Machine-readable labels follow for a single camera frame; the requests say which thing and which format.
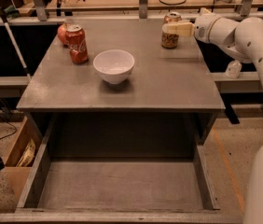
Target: ceramic bowl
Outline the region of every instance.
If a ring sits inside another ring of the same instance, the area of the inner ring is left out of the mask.
[[[110,49],[98,54],[93,66],[101,79],[116,85],[132,73],[134,58],[125,50]]]

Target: table top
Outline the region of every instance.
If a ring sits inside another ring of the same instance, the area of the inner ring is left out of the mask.
[[[161,19],[68,21],[85,30],[89,61],[74,64],[56,36],[18,103],[27,112],[94,110],[224,109],[196,40],[179,37],[176,49],[161,46]],[[119,85],[101,80],[94,58],[108,49],[131,53],[135,66]]]

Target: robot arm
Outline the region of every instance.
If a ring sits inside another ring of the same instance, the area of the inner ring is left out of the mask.
[[[163,31],[194,35],[202,42],[217,45],[241,63],[252,62],[263,87],[263,20],[246,18],[237,22],[204,10],[191,29],[189,27],[190,24],[171,26],[168,23],[163,26]],[[252,166],[243,224],[263,224],[263,146],[257,152]]]
[[[263,20],[260,18],[251,17],[238,22],[202,9],[194,24],[170,22],[164,24],[162,30],[169,34],[194,35],[202,42],[217,45],[234,60],[252,62],[263,87]]]

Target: red soda can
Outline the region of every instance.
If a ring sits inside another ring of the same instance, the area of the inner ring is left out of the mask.
[[[66,41],[69,54],[74,63],[85,63],[88,60],[84,29],[78,25],[70,25],[66,29]]]

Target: gray table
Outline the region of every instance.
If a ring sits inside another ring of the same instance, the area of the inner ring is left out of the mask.
[[[219,209],[202,144],[224,105],[195,39],[164,49],[162,20],[72,22],[84,27],[90,59],[72,63],[55,38],[21,97],[44,141],[18,212],[0,222],[154,222],[158,210],[161,222],[237,223],[203,213]],[[93,68],[107,49],[135,58],[117,86]]]
[[[162,20],[75,20],[86,32],[90,59],[76,65],[56,37],[21,97],[18,109],[37,112],[167,110],[216,113],[224,108],[193,37],[177,49],[161,44]],[[128,80],[111,86],[95,73],[93,59],[108,49],[135,58]]]

